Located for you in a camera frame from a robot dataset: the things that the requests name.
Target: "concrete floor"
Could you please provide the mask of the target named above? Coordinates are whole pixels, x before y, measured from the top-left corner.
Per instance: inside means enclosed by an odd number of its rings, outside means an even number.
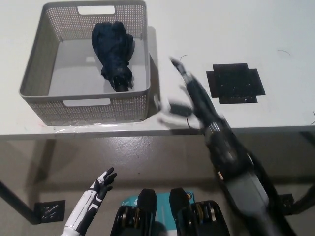
[[[239,136],[261,160],[280,193],[299,198],[315,179],[315,148],[299,134]],[[110,235],[123,199],[142,188],[156,192],[182,186],[197,201],[215,200],[231,235],[247,235],[214,182],[202,136],[123,137],[0,142],[0,180],[25,203],[66,200],[65,221],[82,193],[110,167],[118,173],[86,236]],[[0,199],[1,236],[59,236],[64,222],[30,225]],[[298,235],[314,235],[315,207],[288,217]]]

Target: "wire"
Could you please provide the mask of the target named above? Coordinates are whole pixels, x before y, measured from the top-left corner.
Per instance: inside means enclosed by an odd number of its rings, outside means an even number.
[[[185,56],[188,56],[188,54],[185,54],[185,55],[181,56],[181,58],[179,58],[179,61],[181,61],[181,59],[182,59],[183,57],[185,57]]]
[[[189,128],[191,128],[191,126],[190,126],[190,125],[189,125],[189,123],[188,123],[188,119],[186,119],[186,121],[187,121],[187,125],[188,125],[188,127],[189,127]]]

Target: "robotic arm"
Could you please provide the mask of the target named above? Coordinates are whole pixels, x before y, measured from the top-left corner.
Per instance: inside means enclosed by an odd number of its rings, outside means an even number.
[[[187,107],[172,105],[177,115],[195,114],[204,127],[205,142],[221,188],[234,211],[243,218],[251,235],[294,236],[295,233],[279,210],[279,197],[263,167],[236,138],[228,123],[221,118],[211,99],[196,78],[184,66],[171,62],[185,80],[193,103]]]
[[[92,223],[102,201],[117,176],[110,168],[100,175],[90,188],[84,192],[68,218],[61,236],[84,236]]]

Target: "robotic finger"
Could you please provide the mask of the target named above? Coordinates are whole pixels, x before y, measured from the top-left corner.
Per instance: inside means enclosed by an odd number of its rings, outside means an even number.
[[[84,192],[81,199],[69,216],[61,236],[84,236],[106,194],[113,187],[110,186],[117,176],[114,168],[102,173],[90,188]]]

